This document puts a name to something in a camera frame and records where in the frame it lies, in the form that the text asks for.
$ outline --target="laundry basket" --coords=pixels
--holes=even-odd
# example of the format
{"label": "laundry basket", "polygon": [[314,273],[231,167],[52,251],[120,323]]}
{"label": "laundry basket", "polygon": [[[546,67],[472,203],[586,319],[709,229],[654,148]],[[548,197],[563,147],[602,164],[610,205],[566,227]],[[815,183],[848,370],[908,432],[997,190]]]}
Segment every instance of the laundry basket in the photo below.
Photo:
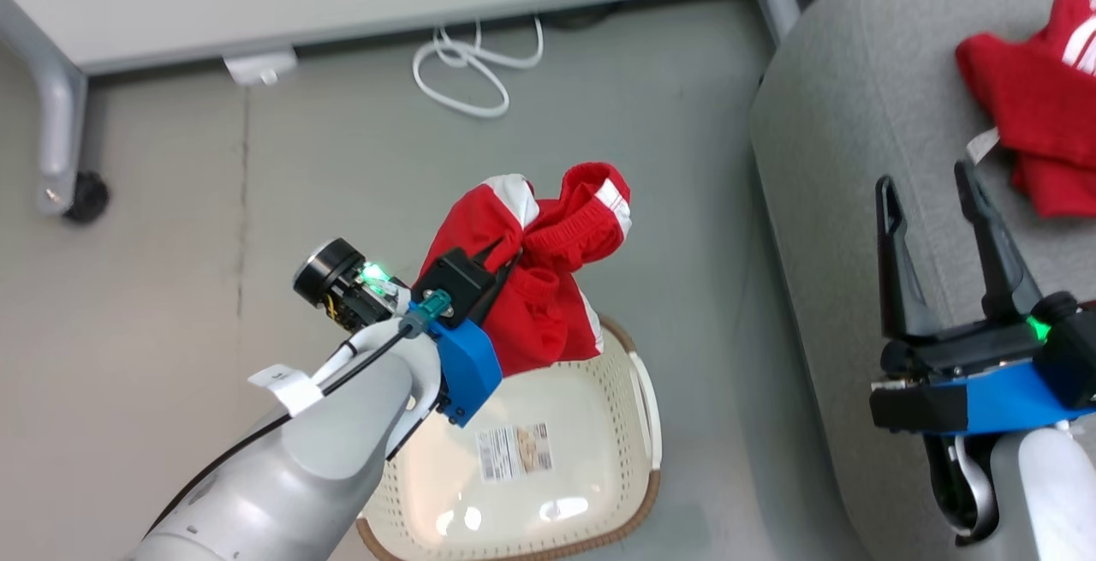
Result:
{"label": "laundry basket", "polygon": [[616,542],[659,492],[662,432],[635,343],[505,379],[465,428],[432,415],[357,520],[380,561],[556,559]]}

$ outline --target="sticker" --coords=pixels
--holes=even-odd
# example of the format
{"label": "sticker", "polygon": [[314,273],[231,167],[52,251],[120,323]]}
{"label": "sticker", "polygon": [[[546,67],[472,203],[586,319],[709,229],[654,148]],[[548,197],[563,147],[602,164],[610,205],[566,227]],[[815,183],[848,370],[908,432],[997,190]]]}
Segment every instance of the sticker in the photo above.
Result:
{"label": "sticker", "polygon": [[974,165],[978,165],[993,148],[997,147],[997,144],[1001,144],[1001,135],[997,133],[997,127],[992,127],[967,144],[967,154],[970,154]]}
{"label": "sticker", "polygon": [[308,375],[278,363],[251,375],[248,381],[253,386],[274,392],[277,400],[289,410],[292,417],[323,400],[323,392]]}
{"label": "sticker", "polygon": [[480,476],[484,482],[509,482],[532,473],[551,471],[548,425],[505,425],[476,435]]}

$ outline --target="white cable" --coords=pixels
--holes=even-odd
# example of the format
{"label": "white cable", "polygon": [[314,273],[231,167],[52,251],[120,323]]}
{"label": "white cable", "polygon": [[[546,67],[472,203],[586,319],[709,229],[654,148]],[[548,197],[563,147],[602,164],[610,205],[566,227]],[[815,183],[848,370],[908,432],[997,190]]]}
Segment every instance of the white cable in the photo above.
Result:
{"label": "white cable", "polygon": [[[439,102],[445,107],[467,113],[469,116],[499,117],[503,115],[510,108],[510,93],[506,92],[506,88],[499,80],[498,75],[483,65],[483,62],[490,61],[493,65],[505,66],[509,69],[533,69],[540,61],[540,58],[544,57],[545,53],[545,34],[544,28],[540,26],[540,18],[534,15],[533,23],[537,30],[537,50],[530,57],[509,57],[504,54],[483,49],[483,34],[479,20],[476,22],[476,38],[472,43],[455,42],[445,31],[445,26],[435,27],[434,38],[429,43],[424,43],[422,47],[419,47],[419,50],[414,53],[414,57],[411,58],[411,73],[414,75],[415,84],[419,84],[419,89],[425,92],[426,96],[432,98],[432,100]],[[471,66],[478,72],[481,72],[494,85],[494,89],[499,90],[499,95],[502,96],[501,104],[495,105],[495,107],[478,107],[478,105],[454,100],[453,98],[443,95],[442,92],[435,89],[431,89],[422,80],[420,69],[422,69],[422,61],[426,60],[433,54],[437,54],[438,60],[442,60],[444,65],[448,65],[454,69],[465,69],[465,67]]]}

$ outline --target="gray fabric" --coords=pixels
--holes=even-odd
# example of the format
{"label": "gray fabric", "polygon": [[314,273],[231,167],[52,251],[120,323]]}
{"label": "gray fabric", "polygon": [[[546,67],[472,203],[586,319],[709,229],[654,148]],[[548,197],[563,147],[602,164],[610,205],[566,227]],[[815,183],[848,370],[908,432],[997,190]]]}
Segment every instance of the gray fabric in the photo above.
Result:
{"label": "gray fabric", "polygon": [[[846,510],[880,560],[950,558],[921,442],[871,424],[879,334],[874,185],[892,174],[925,296],[947,323],[980,318],[984,291],[952,165],[990,127],[955,65],[963,37],[1037,31],[1051,0],[821,0],[774,58],[752,136],[784,272]],[[979,167],[1044,293],[1096,298],[1096,220],[1041,221]],[[1089,453],[1096,435],[1085,439]]]}

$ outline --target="red cloth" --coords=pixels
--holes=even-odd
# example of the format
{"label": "red cloth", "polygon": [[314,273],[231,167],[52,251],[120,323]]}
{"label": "red cloth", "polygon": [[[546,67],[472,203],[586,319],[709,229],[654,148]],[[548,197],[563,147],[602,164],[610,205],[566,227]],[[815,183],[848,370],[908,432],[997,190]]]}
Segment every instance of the red cloth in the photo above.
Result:
{"label": "red cloth", "polygon": [[1054,0],[1025,43],[977,34],[956,48],[967,88],[1018,152],[1013,185],[1041,217],[1096,217],[1096,0]]}
{"label": "red cloth", "polygon": [[602,353],[601,323],[571,275],[623,244],[630,198],[620,172],[607,163],[572,167],[560,197],[539,201],[523,175],[496,175],[449,210],[422,273],[457,245],[473,255],[502,238],[487,260],[490,272],[524,249],[483,323],[502,374],[590,359]]}

